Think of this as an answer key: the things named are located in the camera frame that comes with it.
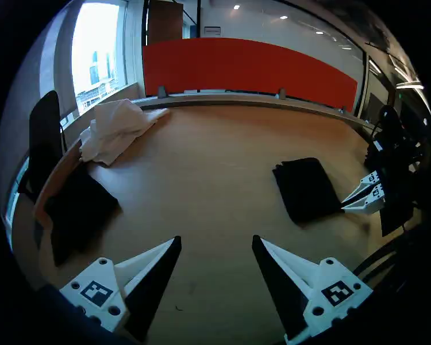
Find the window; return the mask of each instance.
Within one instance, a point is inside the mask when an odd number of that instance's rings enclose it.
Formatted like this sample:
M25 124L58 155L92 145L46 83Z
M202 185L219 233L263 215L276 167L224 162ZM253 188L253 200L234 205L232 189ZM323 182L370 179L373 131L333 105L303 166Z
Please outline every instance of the window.
M84 3L72 41L72 76L78 111L126 85L123 28L126 2Z
M24 175L25 171L27 170L29 166L29 158L27 157L27 159L24 161L24 164L22 165L22 167L20 168L16 179L13 182L13 187L11 188L11 193L10 193L10 197L8 199L8 204L6 206L6 221L9 224L9 229L11 230L11 226L13 224L13 214L14 214L14 208L16 207L16 202L18 200L18 186L19 183L21 182L22 176ZM11 231L9 233L7 233L8 236L8 241L11 243Z

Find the building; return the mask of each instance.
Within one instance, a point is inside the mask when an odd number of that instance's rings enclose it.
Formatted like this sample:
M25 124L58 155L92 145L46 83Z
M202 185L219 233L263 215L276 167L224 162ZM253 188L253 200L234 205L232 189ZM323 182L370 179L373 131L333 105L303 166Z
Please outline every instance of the building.
M112 78L111 71L110 71L110 55L107 53L107 78Z
M89 108L91 105L107 97L108 94L118 90L119 88L118 80L116 79L104 79L103 81L98 82L92 89L80 92L76 95L78 109L85 110Z
M97 70L97 65L93 65L90 67L90 77L91 85L94 85L99 82L99 72Z

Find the ceiling light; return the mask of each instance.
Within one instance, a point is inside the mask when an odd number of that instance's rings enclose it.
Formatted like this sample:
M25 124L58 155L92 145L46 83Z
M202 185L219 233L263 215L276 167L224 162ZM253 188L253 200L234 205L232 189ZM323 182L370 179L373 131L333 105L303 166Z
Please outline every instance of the ceiling light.
M396 85L396 89L417 89L417 90L423 90L424 87L420 83L420 81L416 80L414 82L399 83L399 84Z
M378 66L375 64L375 62L373 62L371 59L369 59L369 64L371 64L371 65L372 65L372 67L373 67L373 68L375 68L375 70L376 70L378 73L381 73L381 70L378 68Z
M394 67L394 69L396 70L397 73L399 73L405 80L409 81L409 77L403 72L401 71L398 67Z
M403 86L396 86L396 89L419 89L423 90L425 87L423 85L403 85Z

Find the brown door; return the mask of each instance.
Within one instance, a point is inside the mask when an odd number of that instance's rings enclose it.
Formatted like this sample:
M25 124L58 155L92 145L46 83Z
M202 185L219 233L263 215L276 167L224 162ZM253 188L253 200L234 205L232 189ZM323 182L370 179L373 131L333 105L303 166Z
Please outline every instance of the brown door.
M181 40L183 26L181 3L152 0L148 12L147 44Z

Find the screw hole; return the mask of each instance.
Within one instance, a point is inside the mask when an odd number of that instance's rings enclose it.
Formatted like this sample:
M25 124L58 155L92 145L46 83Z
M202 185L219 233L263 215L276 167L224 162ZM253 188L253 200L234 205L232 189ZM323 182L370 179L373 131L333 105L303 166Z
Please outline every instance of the screw hole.
M96 316L90 316L91 321L93 321L94 323L100 325L101 324L101 320L99 319L99 317Z
M109 313L112 314L113 316L117 316L120 315L120 309L119 307L115 306L115 305L111 305L109 307Z
M333 319L332 320L332 326L335 326L336 324L338 324L338 323L340 323L340 321L341 321L341 318L339 318L339 317L336 317L335 319Z
M313 308L312 313L313 313L313 315L319 316L319 315L322 315L324 313L324 309L322 309L320 306L315 306Z
M81 305L78 305L76 307L76 311L82 313L82 314L86 314L86 310L84 309L84 307L82 307Z

